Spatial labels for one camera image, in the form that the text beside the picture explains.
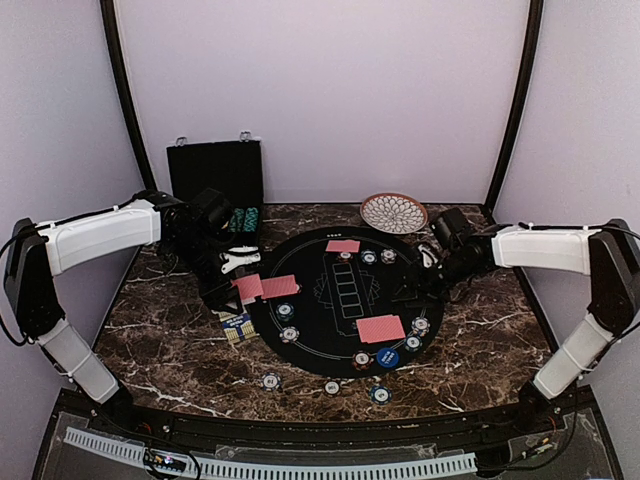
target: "lavender wall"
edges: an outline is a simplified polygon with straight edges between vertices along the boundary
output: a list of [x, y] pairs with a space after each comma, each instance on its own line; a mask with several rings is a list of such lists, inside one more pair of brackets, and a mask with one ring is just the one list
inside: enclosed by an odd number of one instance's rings
[[527, 0], [118, 1], [154, 173], [165, 148], [263, 138], [266, 200], [396, 190], [481, 202]]
[[[2, 243], [20, 218], [104, 208], [142, 188], [99, 2], [4, 0], [0, 65]], [[86, 339], [95, 336], [130, 259], [124, 252], [56, 280], [69, 320]], [[0, 297], [2, 316], [13, 326], [4, 292]], [[30, 478], [63, 382], [36, 347], [17, 349], [2, 337], [0, 385], [0, 477]]]
[[[640, 230], [640, 3], [547, 2], [499, 221], [599, 223]], [[530, 271], [559, 339], [589, 302], [585, 277]], [[588, 376], [626, 478], [640, 478], [640, 335]]]

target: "patterned plate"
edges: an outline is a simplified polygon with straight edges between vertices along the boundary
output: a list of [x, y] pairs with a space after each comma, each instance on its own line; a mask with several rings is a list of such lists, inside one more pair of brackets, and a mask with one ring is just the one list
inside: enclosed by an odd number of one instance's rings
[[378, 193], [360, 206], [360, 215], [377, 230], [396, 235], [413, 233], [427, 223], [427, 211], [420, 202], [401, 193]]

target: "marble table surface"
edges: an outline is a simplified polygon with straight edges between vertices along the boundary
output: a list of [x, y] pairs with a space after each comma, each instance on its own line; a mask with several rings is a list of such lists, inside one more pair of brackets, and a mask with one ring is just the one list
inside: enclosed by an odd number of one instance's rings
[[[433, 218], [450, 206], [425, 207]], [[484, 224], [477, 207], [461, 208], [474, 224]], [[358, 205], [265, 205], [261, 246], [268, 252], [298, 233], [338, 225], [364, 225]], [[426, 228], [403, 240], [435, 243]], [[340, 380], [340, 393], [329, 397], [327, 378], [285, 362], [260, 337], [230, 345], [200, 301], [195, 277], [152, 248], [135, 260], [95, 351], [138, 405], [287, 422], [407, 419], [514, 403], [550, 356], [515, 275], [500, 269], [476, 279], [460, 303], [447, 305], [436, 340], [416, 361], [380, 378]], [[266, 372], [280, 375], [280, 391], [261, 390]], [[370, 401], [368, 391], [378, 384], [392, 390], [390, 404]]]

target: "black cable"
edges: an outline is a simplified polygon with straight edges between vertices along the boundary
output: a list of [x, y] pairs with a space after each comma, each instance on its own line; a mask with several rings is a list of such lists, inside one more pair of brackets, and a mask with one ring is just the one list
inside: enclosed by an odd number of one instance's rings
[[98, 405], [91, 397], [89, 397], [87, 395], [87, 393], [84, 390], [82, 390], [82, 388], [80, 388], [79, 390], [93, 404], [94, 410], [96, 411], [96, 413], [98, 415], [100, 415], [104, 420], [106, 420], [107, 423], [109, 423], [112, 427], [115, 427], [116, 429], [120, 430], [121, 432], [126, 433], [129, 436], [141, 437], [141, 438], [149, 440], [150, 442], [154, 442], [155, 441], [155, 442], [164, 443], [164, 444], [168, 445], [169, 447], [175, 448], [176, 450], [178, 450], [179, 452], [183, 453], [184, 455], [187, 455], [191, 459], [191, 461], [193, 462], [193, 464], [196, 467], [196, 478], [195, 478], [195, 480], [200, 480], [200, 477], [202, 476], [202, 465], [200, 465], [200, 462], [198, 462], [198, 460], [196, 459], [195, 455], [193, 453], [191, 453], [186, 447], [183, 447], [182, 445], [180, 445], [178, 443], [172, 442], [171, 440], [166, 440], [164, 438], [154, 437], [153, 435], [146, 435], [144, 433], [134, 432], [132, 430], [129, 430], [128, 428], [125, 428], [125, 427], [123, 427], [121, 425], [118, 425], [111, 418], [109, 418], [109, 415], [107, 415], [106, 413], [104, 413], [102, 411], [102, 409], [100, 408], [100, 405]]
[[129, 200], [127, 200], [124, 203], [121, 203], [120, 205], [117, 205], [117, 209], [116, 207], [111, 207], [111, 208], [105, 208], [103, 210], [96, 210], [94, 212], [87, 212], [87, 213], [81, 213], [80, 215], [74, 215], [73, 217], [69, 217], [69, 218], [65, 218], [63, 220], [58, 220], [56, 222], [52, 222], [55, 225], [64, 225], [66, 223], [71, 223], [71, 222], [75, 222], [76, 220], [82, 220], [84, 218], [89, 218], [89, 217], [95, 217], [96, 215], [102, 215], [104, 213], [111, 213], [111, 212], [115, 212], [117, 210], [120, 210], [124, 207], [126, 207], [127, 205], [131, 204], [131, 202], [133, 202], [135, 200], [135, 198], [131, 198]]
[[457, 305], [459, 303], [462, 303], [463, 300], [466, 300], [466, 298], [469, 296], [469, 293], [471, 292], [471, 284], [473, 283], [475, 277], [476, 275], [471, 275], [467, 279], [467, 285], [460, 289], [458, 295], [456, 295], [456, 298], [450, 298], [449, 303], [451, 303], [452, 305]]
[[[528, 225], [524, 222], [520, 222], [518, 223], [518, 226], [520, 228], [524, 228], [526, 230], [552, 230], [552, 229], [559, 229], [559, 230], [603, 230], [603, 231], [610, 231], [610, 232], [620, 232], [623, 233], [625, 235], [629, 235], [630, 237], [635, 238], [636, 240], [640, 240], [640, 233], [634, 232], [633, 230], [629, 230], [626, 228], [620, 228], [617, 227], [615, 225], [608, 225], [608, 224], [604, 224], [604, 225]], [[617, 342], [618, 340], [622, 340], [623, 338], [627, 337], [628, 335], [632, 334], [633, 332], [635, 332], [638, 328], [640, 328], [640, 322], [636, 323], [633, 327], [629, 328], [626, 332], [621, 333], [618, 337], [616, 337], [611, 343], [610, 345], [614, 344], [615, 342]]]
[[616, 227], [615, 225], [529, 225], [524, 222], [518, 223], [520, 228], [524, 228], [525, 230], [605, 230], [612, 232], [621, 232], [625, 235], [629, 235], [634, 237], [637, 240], [640, 240], [640, 233], [636, 233], [633, 230], [628, 230], [626, 228]]
[[571, 425], [571, 431], [569, 432], [568, 437], [566, 437], [565, 441], [563, 442], [562, 446], [560, 448], [558, 448], [558, 450], [556, 451], [556, 453], [551, 457], [548, 458], [547, 460], [545, 460], [544, 462], [542, 462], [539, 465], [535, 465], [535, 466], [531, 466], [531, 467], [518, 467], [518, 466], [514, 466], [517, 465], [518, 463], [524, 461], [524, 460], [528, 460], [530, 458], [534, 458], [534, 457], [529, 457], [527, 456], [529, 453], [537, 450], [538, 448], [540, 448], [540, 446], [535, 446], [530, 448], [529, 450], [526, 450], [524, 453], [527, 454], [525, 456], [521, 456], [521, 457], [517, 457], [514, 460], [502, 464], [502, 465], [482, 465], [482, 464], [478, 464], [478, 471], [498, 471], [498, 470], [504, 470], [504, 471], [520, 471], [520, 472], [528, 472], [528, 471], [532, 471], [532, 470], [539, 470], [541, 468], [546, 467], [547, 465], [551, 464], [552, 462], [554, 462], [555, 460], [558, 459], [558, 457], [560, 457], [569, 447], [569, 445], [571, 444], [571, 440], [573, 440], [573, 436], [576, 432], [576, 425], [578, 423], [578, 382], [574, 382], [574, 404], [573, 404], [573, 421], [572, 421], [572, 425]]
[[572, 425], [571, 425], [571, 432], [569, 433], [569, 436], [566, 438], [566, 440], [564, 441], [564, 443], [562, 444], [562, 446], [558, 449], [558, 451], [553, 455], [553, 457], [545, 460], [544, 462], [542, 462], [539, 465], [533, 466], [533, 467], [507, 467], [505, 470], [508, 471], [520, 471], [520, 472], [528, 472], [531, 470], [539, 470], [540, 468], [546, 467], [547, 465], [549, 465], [550, 463], [554, 462], [555, 460], [557, 460], [566, 450], [567, 448], [569, 448], [569, 445], [571, 444], [571, 440], [573, 440], [573, 436], [576, 433], [576, 425], [578, 424], [578, 382], [574, 382], [574, 389], [573, 389], [573, 394], [575, 396], [574, 401], [573, 401], [573, 421], [572, 421]]

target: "black circular mat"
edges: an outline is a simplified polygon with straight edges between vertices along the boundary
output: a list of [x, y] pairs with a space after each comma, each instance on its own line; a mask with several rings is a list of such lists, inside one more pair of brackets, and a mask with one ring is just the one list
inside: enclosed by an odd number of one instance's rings
[[[325, 252], [329, 240], [358, 240], [360, 252], [373, 250], [378, 261], [366, 265], [359, 254], [349, 263], [340, 263], [337, 253]], [[397, 253], [394, 264], [384, 264], [380, 254], [384, 249]], [[262, 279], [294, 274], [301, 286], [296, 295], [275, 298], [249, 305], [255, 329], [265, 342], [292, 364], [312, 373], [336, 378], [357, 378], [382, 375], [406, 365], [420, 354], [435, 338], [444, 312], [441, 302], [426, 307], [407, 307], [392, 303], [391, 297], [402, 281], [410, 264], [418, 260], [414, 248], [398, 238], [370, 228], [330, 227], [297, 235], [279, 245], [267, 259], [260, 272]], [[347, 300], [338, 291], [344, 282], [336, 274], [343, 275], [352, 283]], [[282, 303], [294, 307], [292, 320], [282, 322], [276, 317], [276, 308]], [[422, 347], [416, 352], [404, 348], [404, 339], [374, 344], [360, 341], [356, 320], [381, 315], [398, 315], [405, 335], [411, 333], [411, 322], [416, 317], [427, 317], [431, 328], [422, 338]], [[280, 332], [289, 326], [298, 329], [300, 335], [295, 342], [283, 343]], [[353, 355], [365, 351], [375, 358], [385, 347], [394, 348], [400, 361], [393, 368], [384, 368], [376, 361], [367, 370], [356, 370], [352, 365]]]

